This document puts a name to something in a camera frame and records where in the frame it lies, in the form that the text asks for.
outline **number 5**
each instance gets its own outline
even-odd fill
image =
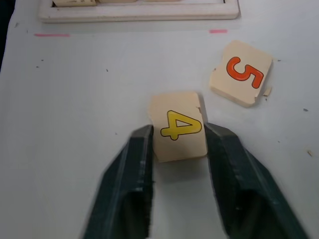
[[[250,77],[250,75],[254,75],[255,78],[252,83],[252,87],[258,89],[263,81],[264,74],[252,67],[251,65],[245,66],[245,71],[243,73],[239,73],[235,70],[235,65],[240,62],[240,58],[235,56],[229,60],[227,63],[227,73],[237,81],[246,81]]]

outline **wood chip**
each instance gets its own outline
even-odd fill
[[[263,96],[268,96],[271,92],[272,87],[268,87],[265,92],[263,93]]]

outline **yellow number 4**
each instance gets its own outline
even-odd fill
[[[198,120],[187,117],[175,111],[167,112],[168,128],[162,128],[160,134],[163,137],[170,136],[172,140],[177,140],[179,135],[198,133],[201,131],[201,123]],[[183,122],[187,125],[177,126],[177,122]]]

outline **debris speck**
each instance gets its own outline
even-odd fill
[[[263,93],[263,96],[268,96],[271,92],[272,87],[268,87],[265,92]]]
[[[313,153],[311,152],[311,150],[307,150],[307,154],[309,154],[309,155],[310,155],[310,157],[312,157],[312,156],[313,156]]]

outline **pink tape mark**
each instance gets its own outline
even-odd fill
[[[209,33],[227,33],[227,29],[211,29],[209,30]]]
[[[37,37],[69,37],[70,34],[42,34],[42,33],[36,33],[34,36],[37,36]]]

